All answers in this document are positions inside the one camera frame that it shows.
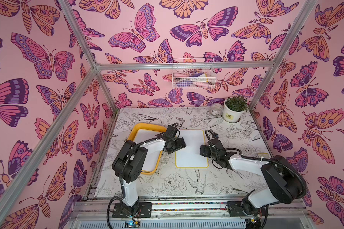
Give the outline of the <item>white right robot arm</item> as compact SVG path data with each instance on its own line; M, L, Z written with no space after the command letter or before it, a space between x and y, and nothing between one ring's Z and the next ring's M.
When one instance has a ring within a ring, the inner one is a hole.
M307 194L307 184L299 172L282 156L272 158L246 156L237 148L225 148L212 130L206 130L207 145L200 155L212 159L219 169L242 170L264 177L266 186L249 192L240 204L243 214L253 216L262 207L291 204Z

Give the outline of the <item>yellow-framed whiteboard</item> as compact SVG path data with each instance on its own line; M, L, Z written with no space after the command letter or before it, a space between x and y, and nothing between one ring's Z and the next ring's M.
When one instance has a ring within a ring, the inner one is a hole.
M206 169L208 158L200 155L200 146L205 144L203 130L181 130L186 147L175 152L175 166L179 169Z
M147 129L139 129L133 139L134 142L140 143L142 141L155 138L158 131L152 131ZM161 141L159 143L147 143L147 145L142 145L142 147L148 150L147 156L145 158L141 173L144 175L151 175L155 173L160 156L162 153Z

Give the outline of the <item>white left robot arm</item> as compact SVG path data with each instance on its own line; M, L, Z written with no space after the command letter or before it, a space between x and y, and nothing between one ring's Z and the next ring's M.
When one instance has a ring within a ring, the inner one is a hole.
M113 217L122 213L123 216L132 218L142 212L136 180L143 172L148 156L162 151L171 154L186 148L184 139L180 137L178 126L178 123L174 123L152 138L144 138L139 142L127 140L124 143L112 164L121 187L121 196L113 196L109 202L111 204L115 200L119 201L120 211L116 212L114 209Z

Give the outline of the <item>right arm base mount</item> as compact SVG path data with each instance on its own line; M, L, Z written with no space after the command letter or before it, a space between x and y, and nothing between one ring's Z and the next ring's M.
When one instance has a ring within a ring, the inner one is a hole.
M228 201L225 210L231 217L259 218L260 214L268 210L269 206L264 205L261 208L256 208L248 199L251 194L252 192L248 193L242 201Z

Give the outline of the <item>yellow storage tray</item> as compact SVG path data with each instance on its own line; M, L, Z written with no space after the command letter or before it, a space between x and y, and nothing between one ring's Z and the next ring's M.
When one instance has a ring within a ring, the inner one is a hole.
M133 141L137 131L139 129L147 129L147 130L152 130L152 131L158 131L160 133L162 132L165 132L166 131L166 128L163 127L163 126L159 126L159 125L154 125L154 124L147 124L147 123L138 123L134 126L132 132L130 133L129 135L129 138L128 140L131 140ZM159 140L156 140L156 135L155 135L155 138L152 138L153 140L151 141L152 143L159 143L161 141L161 148L163 150L164 148L164 145L165 145L165 141L163 139L159 139Z

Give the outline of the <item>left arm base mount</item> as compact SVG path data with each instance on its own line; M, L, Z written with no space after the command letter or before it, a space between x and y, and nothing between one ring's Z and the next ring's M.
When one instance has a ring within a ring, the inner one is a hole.
M121 203L116 203L112 217L115 218L150 218L152 215L151 202L136 202L133 206L128 206Z

